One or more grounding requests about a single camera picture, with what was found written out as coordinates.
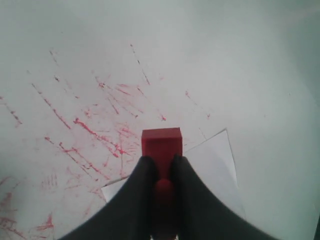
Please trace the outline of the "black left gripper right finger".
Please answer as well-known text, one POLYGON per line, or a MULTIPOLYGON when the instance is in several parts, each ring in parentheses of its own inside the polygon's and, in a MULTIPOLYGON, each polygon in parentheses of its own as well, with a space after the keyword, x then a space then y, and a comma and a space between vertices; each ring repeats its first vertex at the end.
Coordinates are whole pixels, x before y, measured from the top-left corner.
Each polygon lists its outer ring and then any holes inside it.
POLYGON ((224 205, 203 183, 188 159, 175 155, 170 177, 177 192, 180 240, 271 240, 224 205))

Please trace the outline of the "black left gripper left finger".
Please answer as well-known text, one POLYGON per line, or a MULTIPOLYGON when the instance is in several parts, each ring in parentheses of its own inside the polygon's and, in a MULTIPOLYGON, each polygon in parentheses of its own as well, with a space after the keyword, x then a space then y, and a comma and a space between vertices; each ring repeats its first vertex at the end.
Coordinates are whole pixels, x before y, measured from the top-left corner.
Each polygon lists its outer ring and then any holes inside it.
POLYGON ((115 196, 62 240, 149 240, 153 186, 158 179, 154 160, 142 156, 115 196))

